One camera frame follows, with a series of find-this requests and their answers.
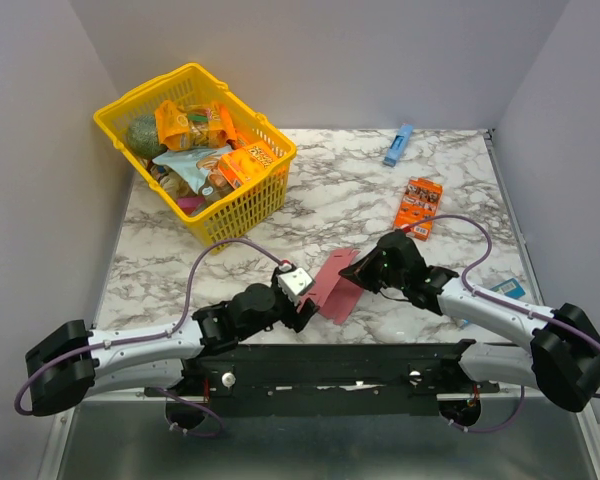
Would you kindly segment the pink paper box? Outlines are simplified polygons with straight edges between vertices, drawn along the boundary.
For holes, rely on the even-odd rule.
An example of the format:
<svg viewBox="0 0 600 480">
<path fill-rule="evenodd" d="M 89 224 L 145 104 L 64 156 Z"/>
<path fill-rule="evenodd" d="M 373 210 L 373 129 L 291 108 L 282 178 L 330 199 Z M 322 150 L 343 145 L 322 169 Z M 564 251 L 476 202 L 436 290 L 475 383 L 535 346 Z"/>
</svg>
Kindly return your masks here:
<svg viewBox="0 0 600 480">
<path fill-rule="evenodd" d="M 314 276 L 314 285 L 301 298 L 297 311 L 307 300 L 312 300 L 319 315 L 335 325 L 342 325 L 357 305 L 363 289 L 341 277 L 339 272 L 352 264 L 358 253 L 354 248 L 333 250 Z"/>
</svg>

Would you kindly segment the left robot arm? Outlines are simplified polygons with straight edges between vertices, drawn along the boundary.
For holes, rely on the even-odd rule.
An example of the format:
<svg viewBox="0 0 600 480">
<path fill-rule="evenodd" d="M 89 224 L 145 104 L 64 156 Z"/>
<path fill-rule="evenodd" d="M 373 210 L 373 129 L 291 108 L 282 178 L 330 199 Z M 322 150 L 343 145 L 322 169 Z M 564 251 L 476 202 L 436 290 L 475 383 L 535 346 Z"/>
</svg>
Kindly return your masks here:
<svg viewBox="0 0 600 480">
<path fill-rule="evenodd" d="M 311 299 L 295 302 L 278 286 L 256 283 L 172 324 L 112 332 L 72 320 L 25 354 L 28 379 L 14 407 L 23 416 L 54 415 L 78 405 L 96 387 L 119 389 L 126 369 L 167 360 L 180 360 L 169 368 L 168 384 L 189 395 L 200 387 L 202 372 L 187 360 L 233 350 L 277 322 L 300 332 L 317 311 Z"/>
</svg>

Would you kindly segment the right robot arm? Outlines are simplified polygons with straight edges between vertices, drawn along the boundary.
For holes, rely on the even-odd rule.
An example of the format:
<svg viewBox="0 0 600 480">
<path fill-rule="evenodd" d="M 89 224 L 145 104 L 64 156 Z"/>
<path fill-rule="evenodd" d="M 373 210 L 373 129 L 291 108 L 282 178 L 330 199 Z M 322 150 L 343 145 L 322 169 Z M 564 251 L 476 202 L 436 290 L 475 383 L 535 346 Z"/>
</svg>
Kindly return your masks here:
<svg viewBox="0 0 600 480">
<path fill-rule="evenodd" d="M 599 394 L 600 336 L 574 305 L 551 309 L 473 286 L 453 270 L 428 265 L 401 230 L 382 236 L 339 274 L 374 294 L 395 289 L 419 309 L 467 319 L 508 340 L 506 346 L 475 343 L 444 362 L 440 379 L 451 391 L 474 381 L 517 384 L 570 412 L 582 411 Z"/>
</svg>

